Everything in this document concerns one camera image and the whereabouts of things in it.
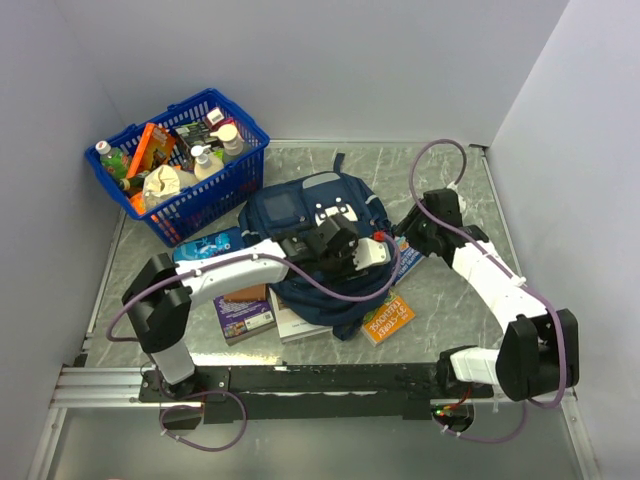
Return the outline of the navy blue student backpack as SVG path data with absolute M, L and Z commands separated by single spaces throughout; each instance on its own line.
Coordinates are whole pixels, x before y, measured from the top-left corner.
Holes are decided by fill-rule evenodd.
M 349 218 L 360 237 L 389 234 L 391 222 L 378 196 L 359 177 L 342 171 L 338 153 L 330 171 L 262 188 L 252 194 L 238 215 L 244 243 L 253 246 L 281 234 L 306 236 L 324 218 L 339 213 Z M 394 282 L 396 261 L 362 272 L 302 265 L 308 276 L 291 271 L 273 283 L 272 291 L 303 320 L 333 329 L 335 337 L 351 338 L 366 314 L 380 307 Z

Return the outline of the brown leather wallet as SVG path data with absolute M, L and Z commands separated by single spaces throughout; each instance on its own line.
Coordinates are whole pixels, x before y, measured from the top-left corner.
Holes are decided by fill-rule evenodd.
M 226 302 L 255 302 L 265 301 L 267 297 L 267 287 L 265 284 L 244 288 L 223 296 Z

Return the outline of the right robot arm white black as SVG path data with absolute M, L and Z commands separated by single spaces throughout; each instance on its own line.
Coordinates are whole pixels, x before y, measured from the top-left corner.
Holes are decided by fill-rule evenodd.
M 488 236 L 476 225 L 464 225 L 455 191 L 424 193 L 394 233 L 422 255 L 442 258 L 476 291 L 503 331 L 497 349 L 462 346 L 441 353 L 436 384 L 444 396 L 458 398 L 475 383 L 497 386 L 518 402 L 578 383 L 576 316 L 568 309 L 551 313 Z

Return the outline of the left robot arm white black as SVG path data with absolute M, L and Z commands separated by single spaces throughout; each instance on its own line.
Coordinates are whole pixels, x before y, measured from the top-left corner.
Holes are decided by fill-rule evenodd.
M 139 343 L 160 375 L 162 390 L 177 402 L 198 387 L 196 366 L 184 336 L 192 309 L 229 293 L 316 272 L 342 281 L 386 262 L 384 242 L 359 233 L 342 214 L 320 225 L 272 235 L 241 250 L 174 262 L 166 254 L 148 260 L 123 298 Z

